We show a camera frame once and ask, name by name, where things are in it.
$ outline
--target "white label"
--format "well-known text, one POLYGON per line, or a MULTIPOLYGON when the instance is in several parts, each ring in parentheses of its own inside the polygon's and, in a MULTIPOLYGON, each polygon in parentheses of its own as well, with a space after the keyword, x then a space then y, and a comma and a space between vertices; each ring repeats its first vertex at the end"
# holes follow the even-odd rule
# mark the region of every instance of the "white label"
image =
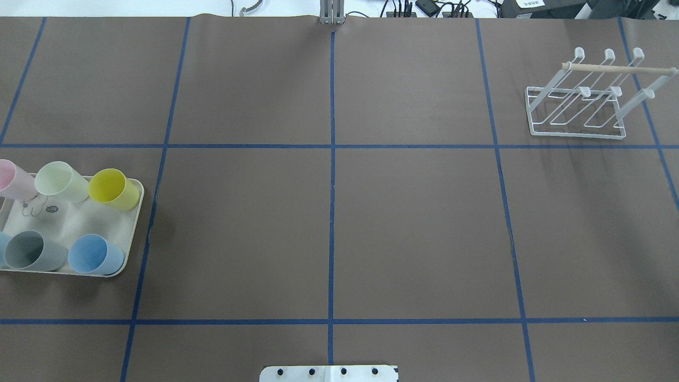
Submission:
POLYGON ((536 8, 545 5, 544 0, 516 0, 520 8, 536 8))

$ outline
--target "white tray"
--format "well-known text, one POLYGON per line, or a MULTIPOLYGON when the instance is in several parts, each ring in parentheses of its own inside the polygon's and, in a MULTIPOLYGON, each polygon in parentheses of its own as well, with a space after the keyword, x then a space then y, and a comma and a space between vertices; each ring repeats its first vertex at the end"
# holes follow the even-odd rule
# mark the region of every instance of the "white tray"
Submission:
POLYGON ((0 271, 50 273, 58 275, 78 275, 91 277, 113 277, 121 273, 127 265, 132 247, 136 221, 139 219, 141 202, 144 199, 144 186, 136 179, 130 179, 139 190, 139 203, 130 211, 120 211, 87 198, 81 203, 70 203, 59 199, 38 195, 28 202, 5 199, 0 208, 0 230, 14 236, 25 230, 34 230, 49 237, 66 248, 83 235, 96 233, 122 249, 125 260, 118 272, 112 275, 84 275, 76 273, 67 262, 52 272, 23 271, 0 266, 0 271))

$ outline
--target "white metal bracket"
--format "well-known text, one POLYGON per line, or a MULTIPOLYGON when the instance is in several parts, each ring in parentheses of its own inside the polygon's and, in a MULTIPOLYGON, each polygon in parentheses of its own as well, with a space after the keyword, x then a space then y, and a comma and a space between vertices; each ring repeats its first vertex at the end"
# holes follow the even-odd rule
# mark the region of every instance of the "white metal bracket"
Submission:
POLYGON ((344 24, 344 0, 320 0, 321 24, 344 24))
POLYGON ((399 382, 399 367, 390 365, 353 366, 268 366, 259 382, 399 382))

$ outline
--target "pink cup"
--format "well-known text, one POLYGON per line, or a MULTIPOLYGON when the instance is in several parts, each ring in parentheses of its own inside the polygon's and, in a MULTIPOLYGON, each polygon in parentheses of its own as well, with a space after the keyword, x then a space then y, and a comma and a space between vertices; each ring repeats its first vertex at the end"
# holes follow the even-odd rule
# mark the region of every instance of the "pink cup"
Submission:
POLYGON ((29 201, 36 195, 35 178, 11 160, 0 159, 0 196, 29 201))

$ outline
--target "power adapter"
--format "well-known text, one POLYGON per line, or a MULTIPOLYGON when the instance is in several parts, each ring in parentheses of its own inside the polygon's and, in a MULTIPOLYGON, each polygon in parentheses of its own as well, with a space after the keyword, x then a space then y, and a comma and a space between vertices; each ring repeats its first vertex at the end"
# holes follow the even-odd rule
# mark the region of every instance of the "power adapter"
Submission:
POLYGON ((434 16, 441 10, 441 8, 432 0, 417 0, 415 5, 429 17, 434 16))

